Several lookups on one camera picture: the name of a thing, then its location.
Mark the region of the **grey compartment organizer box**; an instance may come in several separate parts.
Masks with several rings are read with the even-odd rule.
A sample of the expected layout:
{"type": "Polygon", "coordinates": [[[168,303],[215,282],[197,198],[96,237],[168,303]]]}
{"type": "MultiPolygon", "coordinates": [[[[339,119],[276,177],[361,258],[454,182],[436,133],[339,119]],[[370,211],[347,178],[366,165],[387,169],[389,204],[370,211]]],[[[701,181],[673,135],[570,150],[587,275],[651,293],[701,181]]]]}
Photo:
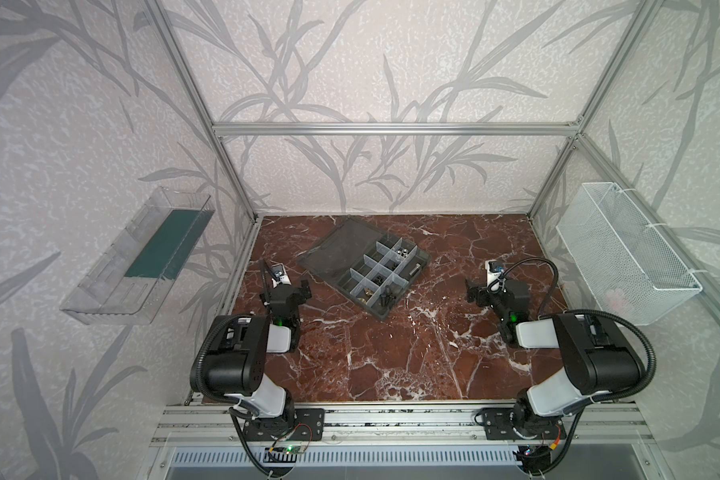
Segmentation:
{"type": "Polygon", "coordinates": [[[298,263],[371,316],[385,321],[430,259],[413,241],[349,217],[302,254],[298,263]]]}

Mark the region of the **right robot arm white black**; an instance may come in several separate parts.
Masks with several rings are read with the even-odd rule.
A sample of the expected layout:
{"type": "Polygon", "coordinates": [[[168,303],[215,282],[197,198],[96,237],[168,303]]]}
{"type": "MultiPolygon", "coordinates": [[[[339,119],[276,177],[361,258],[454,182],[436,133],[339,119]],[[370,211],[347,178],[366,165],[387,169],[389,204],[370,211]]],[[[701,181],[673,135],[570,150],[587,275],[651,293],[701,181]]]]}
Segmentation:
{"type": "Polygon", "coordinates": [[[655,349],[631,322],[609,312],[567,310],[529,318],[527,284],[496,275],[485,285],[467,280],[466,300],[490,308],[507,345],[557,350],[562,367],[522,390],[511,409],[481,412],[488,437],[508,433],[536,439],[562,429],[562,418],[593,404],[631,397],[657,371],[655,349]]]}

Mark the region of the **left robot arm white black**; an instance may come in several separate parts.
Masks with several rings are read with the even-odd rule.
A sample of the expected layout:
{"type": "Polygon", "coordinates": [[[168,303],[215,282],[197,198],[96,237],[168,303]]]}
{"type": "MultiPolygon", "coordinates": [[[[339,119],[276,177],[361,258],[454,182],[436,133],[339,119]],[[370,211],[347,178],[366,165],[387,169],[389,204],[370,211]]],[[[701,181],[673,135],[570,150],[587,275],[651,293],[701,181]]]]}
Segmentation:
{"type": "Polygon", "coordinates": [[[263,315],[214,319],[193,361],[190,387],[232,406],[231,414],[269,428],[290,429],[295,407],[289,391],[265,373],[269,354],[292,353],[301,337],[299,308],[311,299],[309,282],[279,283],[262,293],[263,315]]]}

